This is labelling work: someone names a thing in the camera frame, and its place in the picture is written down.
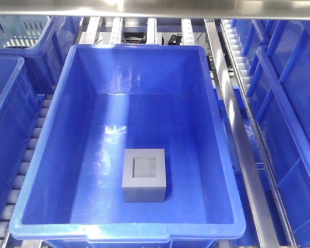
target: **metal frame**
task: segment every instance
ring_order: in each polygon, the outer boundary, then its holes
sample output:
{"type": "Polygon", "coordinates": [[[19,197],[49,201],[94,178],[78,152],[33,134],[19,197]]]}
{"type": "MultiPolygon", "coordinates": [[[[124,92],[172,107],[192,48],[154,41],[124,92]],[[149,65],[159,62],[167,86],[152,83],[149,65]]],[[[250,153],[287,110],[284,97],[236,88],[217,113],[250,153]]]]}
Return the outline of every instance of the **metal frame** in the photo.
{"type": "Polygon", "coordinates": [[[275,200],[277,210],[279,212],[281,223],[283,225],[285,235],[286,235],[286,238],[287,238],[289,245],[292,248],[297,248],[297,244],[296,244],[296,241],[294,239],[291,227],[289,225],[288,217],[287,217],[287,214],[286,214],[286,211],[285,211],[279,190],[278,190],[276,182],[275,182],[274,173],[273,173],[272,167],[270,165],[270,159],[268,157],[268,154],[266,153],[266,144],[264,143],[264,141],[261,137],[259,126],[257,125],[257,123],[254,119],[254,116],[252,114],[250,104],[249,104],[249,100],[246,96],[246,89],[245,89],[244,83],[243,83],[243,76],[240,73],[238,62],[234,56],[234,52],[233,52],[233,49],[230,45],[230,42],[228,41],[228,38],[227,38],[228,33],[226,32],[224,25],[225,24],[223,24],[223,22],[221,22],[224,41],[225,41],[225,44],[227,47],[227,51],[229,53],[229,57],[232,61],[232,66],[233,66],[234,71],[237,75],[237,82],[238,82],[238,85],[240,88],[240,92],[241,92],[243,102],[244,102],[245,107],[246,107],[246,112],[247,112],[248,118],[250,119],[250,122],[253,126],[253,131],[254,131],[255,137],[257,139],[258,147],[259,147],[259,152],[260,152],[262,160],[263,160],[265,172],[267,174],[267,177],[268,177],[268,180],[270,183],[270,188],[271,188],[274,200],[275,200]]]}
{"type": "Polygon", "coordinates": [[[217,81],[217,87],[222,92],[243,180],[252,209],[259,244],[261,248],[279,248],[279,242],[272,222],[268,203],[265,198],[236,95],[227,71],[226,61],[217,34],[217,28],[214,20],[205,19],[205,23],[215,65],[213,71],[217,73],[218,80],[215,80],[215,83],[217,81]]]}
{"type": "Polygon", "coordinates": [[[0,0],[0,14],[310,20],[310,0],[0,0]]]}
{"type": "MultiPolygon", "coordinates": [[[[230,127],[231,127],[232,134],[234,137],[236,152],[237,152],[239,162],[241,165],[241,172],[243,174],[243,179],[246,185],[247,194],[248,194],[250,205],[252,208],[253,218],[254,218],[256,229],[257,229],[260,247],[261,248],[279,247],[279,243],[276,237],[276,233],[274,230],[274,226],[273,226],[273,222],[272,222],[269,208],[267,205],[267,201],[265,199],[265,195],[262,189],[257,167],[255,165],[255,161],[253,158],[249,140],[246,135],[241,113],[240,113],[240,110],[237,104],[236,96],[234,94],[234,90],[231,85],[230,77],[229,77],[229,74],[226,68],[226,63],[225,63],[225,59],[223,56],[222,47],[221,47],[219,37],[218,37],[218,27],[216,27],[214,20],[205,19],[203,25],[201,25],[199,20],[191,20],[191,19],[186,19],[186,18],[170,19],[170,20],[157,19],[153,17],[148,18],[148,19],[146,18],[123,19],[122,17],[84,18],[84,21],[79,31],[79,35],[77,37],[77,43],[94,44],[97,40],[97,37],[99,36],[99,32],[108,32],[109,30],[111,30],[109,44],[116,45],[116,44],[121,43],[122,32],[124,29],[128,29],[128,28],[133,29],[135,32],[137,32],[137,30],[147,29],[147,44],[157,43],[157,32],[160,32],[160,30],[174,30],[174,32],[177,32],[177,29],[181,28],[184,45],[195,44],[194,36],[193,36],[193,29],[196,32],[207,31],[211,52],[213,54],[213,57],[212,57],[213,61],[211,63],[211,68],[212,68],[213,73],[216,74],[215,83],[218,89],[220,89],[218,91],[219,96],[224,100],[224,104],[227,109],[230,127]]],[[[230,49],[229,42],[226,37],[227,34],[225,33],[225,29],[223,28],[222,30],[223,30],[224,40],[228,47],[228,51],[230,54],[233,67],[236,72],[239,72],[237,70],[238,67],[237,67],[235,58],[233,56],[233,51],[230,49]]],[[[238,81],[238,84],[242,92],[243,100],[245,101],[245,103],[247,103],[247,98],[245,96],[245,91],[242,85],[242,76],[239,73],[237,75],[237,79],[238,79],[237,81],[238,81]]],[[[289,227],[289,223],[287,221],[287,216],[285,214],[285,210],[283,208],[283,205],[280,199],[280,195],[276,188],[273,173],[269,166],[269,160],[265,153],[264,144],[261,141],[261,137],[258,132],[257,125],[253,119],[248,103],[247,103],[247,113],[254,127],[255,136],[258,142],[260,143],[260,148],[261,148],[260,151],[264,157],[264,164],[265,164],[266,172],[269,177],[271,190],[273,192],[273,195],[277,203],[278,210],[282,217],[284,228],[286,230],[286,233],[288,233],[287,237],[289,239],[291,246],[296,247],[295,241],[291,233],[291,229],[289,227]]],[[[9,245],[9,238],[10,238],[10,233],[7,232],[5,240],[3,242],[3,247],[7,247],[9,245]]],[[[42,246],[42,241],[23,241],[21,247],[22,248],[39,248],[41,246],[42,246]]],[[[229,241],[224,240],[224,241],[219,242],[218,247],[229,248],[229,247],[232,247],[232,245],[229,241]]]]}

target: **blue plastic bin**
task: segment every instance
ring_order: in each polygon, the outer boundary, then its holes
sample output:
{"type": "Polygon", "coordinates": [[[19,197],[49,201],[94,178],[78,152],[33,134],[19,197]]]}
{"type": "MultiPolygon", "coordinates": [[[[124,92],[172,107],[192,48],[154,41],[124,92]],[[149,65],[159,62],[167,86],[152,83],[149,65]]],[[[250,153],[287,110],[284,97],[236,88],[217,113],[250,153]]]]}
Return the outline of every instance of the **blue plastic bin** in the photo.
{"type": "Polygon", "coordinates": [[[310,21],[279,21],[267,54],[310,142],[310,21]]]}
{"type": "Polygon", "coordinates": [[[35,92],[37,94],[53,94],[53,86],[58,82],[69,48],[75,42],[80,18],[51,17],[45,26],[43,18],[0,15],[0,26],[2,27],[0,28],[0,39],[7,40],[7,34],[11,35],[12,33],[10,26],[15,22],[16,30],[19,30],[22,25],[30,33],[30,36],[16,36],[8,44],[22,45],[26,44],[27,40],[30,44],[33,37],[37,41],[35,45],[28,48],[4,48],[0,45],[0,55],[24,57],[27,74],[35,92]],[[9,22],[6,20],[8,18],[15,19],[9,22]]]}
{"type": "Polygon", "coordinates": [[[41,106],[24,59],[0,56],[0,217],[41,106]]]}
{"type": "Polygon", "coordinates": [[[75,45],[10,222],[53,247],[213,247],[245,219],[198,46],[75,45]],[[164,148],[162,203],[125,203],[125,148],[164,148]]]}
{"type": "Polygon", "coordinates": [[[261,46],[256,54],[258,66],[247,95],[268,147],[292,231],[298,245],[307,247],[310,246],[310,116],[307,116],[310,81],[306,70],[297,67],[299,72],[292,68],[290,72],[303,74],[305,80],[299,84],[296,82],[302,78],[283,82],[266,55],[266,47],[261,46]]]}

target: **gray square block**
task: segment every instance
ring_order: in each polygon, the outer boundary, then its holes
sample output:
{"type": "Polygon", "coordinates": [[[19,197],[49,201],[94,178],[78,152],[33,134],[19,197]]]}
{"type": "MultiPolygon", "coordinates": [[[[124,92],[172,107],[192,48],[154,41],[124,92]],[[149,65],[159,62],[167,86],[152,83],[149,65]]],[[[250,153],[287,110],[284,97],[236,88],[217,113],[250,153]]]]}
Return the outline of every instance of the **gray square block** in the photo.
{"type": "Polygon", "coordinates": [[[125,149],[122,188],[125,202],[163,202],[164,149],[125,149]]]}

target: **metal shelf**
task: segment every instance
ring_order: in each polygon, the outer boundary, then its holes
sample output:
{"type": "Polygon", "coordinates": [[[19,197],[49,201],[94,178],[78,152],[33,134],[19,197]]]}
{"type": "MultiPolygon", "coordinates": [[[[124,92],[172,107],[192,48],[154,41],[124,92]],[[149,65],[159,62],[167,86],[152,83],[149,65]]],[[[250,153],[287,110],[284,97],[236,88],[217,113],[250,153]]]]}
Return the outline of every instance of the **metal shelf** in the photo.
{"type": "Polygon", "coordinates": [[[310,0],[0,0],[0,14],[310,20],[310,0]]]}

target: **gravity roller rack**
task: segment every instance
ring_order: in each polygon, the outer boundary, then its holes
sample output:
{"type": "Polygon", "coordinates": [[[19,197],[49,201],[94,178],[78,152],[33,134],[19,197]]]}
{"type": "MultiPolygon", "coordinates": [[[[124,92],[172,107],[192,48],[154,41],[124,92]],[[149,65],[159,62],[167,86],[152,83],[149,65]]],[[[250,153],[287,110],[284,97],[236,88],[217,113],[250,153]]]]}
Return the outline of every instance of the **gravity roller rack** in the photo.
{"type": "MultiPolygon", "coordinates": [[[[84,5],[87,6],[89,3],[89,0],[83,1],[84,5]]],[[[271,191],[274,196],[277,210],[280,213],[281,217],[281,223],[286,235],[286,239],[289,246],[280,246],[279,241],[276,235],[276,231],[274,228],[273,220],[270,214],[270,210],[267,204],[267,200],[265,197],[265,193],[262,188],[261,179],[257,171],[255,159],[253,157],[251,144],[249,142],[245,126],[243,123],[243,119],[240,113],[240,109],[238,106],[238,101],[234,92],[234,87],[232,82],[237,81],[238,86],[240,88],[242,98],[244,101],[247,102],[246,98],[246,90],[245,90],[245,84],[244,80],[246,80],[246,77],[241,75],[239,71],[238,66],[238,59],[235,56],[235,51],[233,46],[230,43],[229,40],[229,26],[230,21],[229,20],[221,20],[221,21],[215,21],[214,19],[166,19],[166,18],[154,18],[154,17],[164,17],[166,11],[172,10],[172,14],[169,15],[169,17],[177,17],[179,14],[180,16],[189,16],[189,17],[204,17],[204,16],[216,16],[221,17],[223,16],[223,12],[218,12],[217,15],[211,14],[211,6],[215,4],[215,2],[218,1],[198,1],[200,4],[198,6],[198,9],[190,9],[188,11],[189,7],[189,1],[180,1],[180,8],[178,7],[173,11],[173,4],[171,1],[171,4],[169,4],[169,1],[162,0],[160,1],[161,4],[156,4],[156,12],[157,14],[154,14],[151,18],[145,18],[145,16],[149,15],[150,12],[147,12],[147,10],[143,9],[147,7],[152,6],[151,3],[154,2],[157,3],[158,1],[142,1],[138,2],[140,7],[136,11],[132,11],[131,16],[139,16],[139,18],[132,18],[132,17],[126,17],[130,16],[130,14],[123,14],[119,11],[119,8],[123,8],[124,11],[129,10],[131,7],[132,1],[116,1],[113,6],[109,5],[108,1],[98,1],[99,5],[103,4],[104,6],[107,6],[105,11],[98,11],[96,7],[91,9],[90,12],[92,15],[97,14],[97,16],[101,13],[107,14],[107,16],[101,16],[101,17],[85,17],[81,22],[81,27],[79,30],[79,34],[77,36],[76,43],[79,44],[111,44],[115,45],[118,43],[121,43],[121,41],[124,39],[123,34],[124,32],[141,32],[141,33],[147,33],[146,36],[146,44],[158,44],[159,43],[159,32],[176,32],[182,34],[182,44],[183,45],[195,45],[197,43],[198,39],[195,39],[194,32],[199,32],[206,34],[205,35],[205,41],[208,46],[208,56],[210,59],[210,70],[213,74],[214,83],[218,90],[219,99],[224,102],[230,129],[232,132],[234,145],[236,148],[236,156],[240,163],[240,169],[241,173],[243,175],[243,181],[246,188],[250,208],[252,210],[252,216],[254,225],[256,227],[257,231],[257,238],[259,242],[259,246],[261,248],[275,248],[275,247],[297,247],[294,237],[292,235],[292,231],[290,229],[287,216],[285,213],[285,209],[283,207],[283,204],[281,202],[280,194],[277,190],[274,178],[273,178],[273,172],[271,171],[271,168],[269,166],[269,159],[267,158],[267,155],[265,153],[264,144],[262,143],[259,131],[256,127],[255,120],[253,119],[253,116],[251,114],[250,107],[247,104],[246,106],[246,112],[248,114],[249,119],[251,120],[251,124],[254,127],[255,137],[257,138],[258,146],[260,147],[260,153],[262,156],[262,160],[265,166],[265,171],[271,186],[271,191]],[[105,37],[102,36],[101,32],[107,32],[108,38],[105,40],[105,37]],[[221,33],[224,37],[224,42],[227,47],[227,51],[229,54],[230,62],[232,64],[232,67],[234,69],[234,74],[232,75],[232,72],[229,72],[226,61],[224,58],[224,52],[223,52],[223,44],[220,42],[219,33],[221,33]]],[[[227,13],[231,13],[231,16],[233,17],[255,17],[256,14],[260,18],[264,18],[265,16],[262,16],[264,13],[267,13],[268,17],[276,17],[278,18],[277,14],[274,12],[270,12],[269,6],[271,4],[274,4],[274,1],[231,1],[231,0],[225,0],[225,2],[228,3],[227,8],[232,8],[232,11],[228,11],[227,13]],[[231,4],[233,2],[236,2],[238,5],[241,4],[240,7],[232,7],[231,4]],[[244,7],[245,2],[250,2],[251,6],[259,6],[258,11],[261,9],[264,10],[263,12],[257,12],[255,8],[251,8],[250,14],[246,15],[246,10],[244,7]]],[[[302,1],[280,1],[282,4],[281,6],[287,6],[288,2],[293,5],[296,4],[295,10],[300,10],[299,5],[302,3],[302,1]]],[[[306,13],[310,19],[310,1],[303,1],[307,8],[305,8],[303,11],[300,10],[300,15],[295,15],[294,12],[289,13],[290,9],[279,11],[278,14],[286,13],[285,17],[293,17],[296,18],[303,18],[306,17],[306,13]]],[[[0,13],[24,13],[24,14],[69,14],[69,15],[81,15],[85,14],[85,11],[79,11],[76,6],[77,1],[60,1],[60,4],[54,7],[51,7],[48,3],[42,3],[40,1],[0,1],[0,13]]],[[[48,109],[50,107],[51,101],[52,101],[53,95],[47,95],[44,100],[43,109],[41,111],[40,117],[37,122],[37,126],[34,129],[33,137],[30,141],[29,148],[26,151],[23,166],[21,167],[22,170],[24,170],[24,175],[26,174],[27,167],[29,165],[29,162],[32,158],[33,151],[35,149],[37,139],[41,133],[43,123],[45,121],[48,109]]],[[[15,189],[20,189],[23,179],[25,176],[20,175],[18,176],[16,180],[15,189]]],[[[233,247],[240,247],[240,248],[247,248],[247,247],[255,247],[255,246],[235,246],[231,241],[228,240],[221,240],[218,245],[219,248],[233,248],[233,247]]],[[[22,248],[41,248],[41,247],[47,247],[45,243],[42,241],[37,240],[28,240],[23,241],[20,243],[20,245],[16,246],[16,243],[13,241],[12,236],[10,235],[7,228],[4,228],[0,233],[0,248],[8,248],[8,247],[22,247],[22,248]]]]}

